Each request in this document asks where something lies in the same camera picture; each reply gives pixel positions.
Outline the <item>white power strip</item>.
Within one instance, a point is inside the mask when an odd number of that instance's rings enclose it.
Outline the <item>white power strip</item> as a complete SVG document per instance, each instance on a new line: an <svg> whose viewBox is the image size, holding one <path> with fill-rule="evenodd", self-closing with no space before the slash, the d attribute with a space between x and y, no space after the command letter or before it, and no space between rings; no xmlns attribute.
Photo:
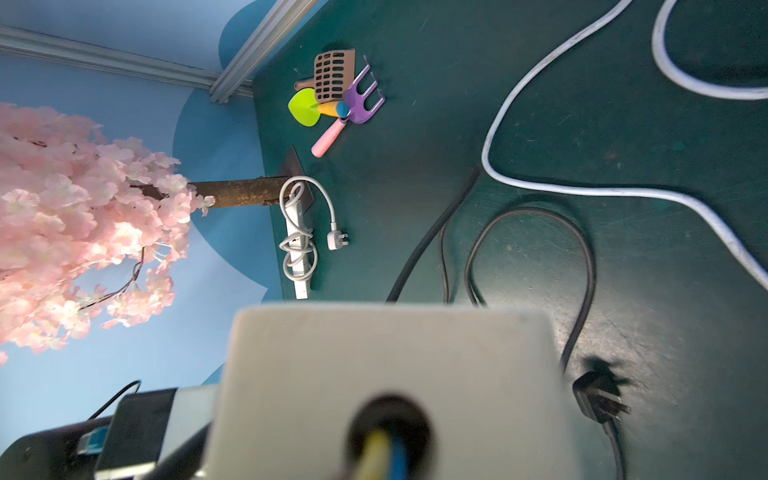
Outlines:
<svg viewBox="0 0 768 480"><path fill-rule="evenodd" d="M312 232L304 222L305 211L313 204L310 187L301 176L290 178L281 190L285 197L280 210L286 223L287 236L279 244L284 252L283 274L294 286L297 300L309 297L310 280L316 267L316 247Z"/></svg>

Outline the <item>beige red socket power strip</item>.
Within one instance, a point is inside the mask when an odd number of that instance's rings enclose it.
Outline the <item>beige red socket power strip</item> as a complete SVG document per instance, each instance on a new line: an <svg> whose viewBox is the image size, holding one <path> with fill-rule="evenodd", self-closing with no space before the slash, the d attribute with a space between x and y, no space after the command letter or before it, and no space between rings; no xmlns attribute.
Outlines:
<svg viewBox="0 0 768 480"><path fill-rule="evenodd" d="M389 418L426 425L416 479L583 475L545 315L373 303L237 315L206 473L338 477Z"/></svg>

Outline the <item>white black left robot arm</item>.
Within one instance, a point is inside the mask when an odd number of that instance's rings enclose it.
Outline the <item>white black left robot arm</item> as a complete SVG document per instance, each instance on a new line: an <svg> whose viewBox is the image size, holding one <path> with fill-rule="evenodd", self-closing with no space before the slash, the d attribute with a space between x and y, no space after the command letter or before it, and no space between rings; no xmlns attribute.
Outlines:
<svg viewBox="0 0 768 480"><path fill-rule="evenodd" d="M17 439L3 479L203 479L219 386L140 390L132 381L85 421Z"/></svg>

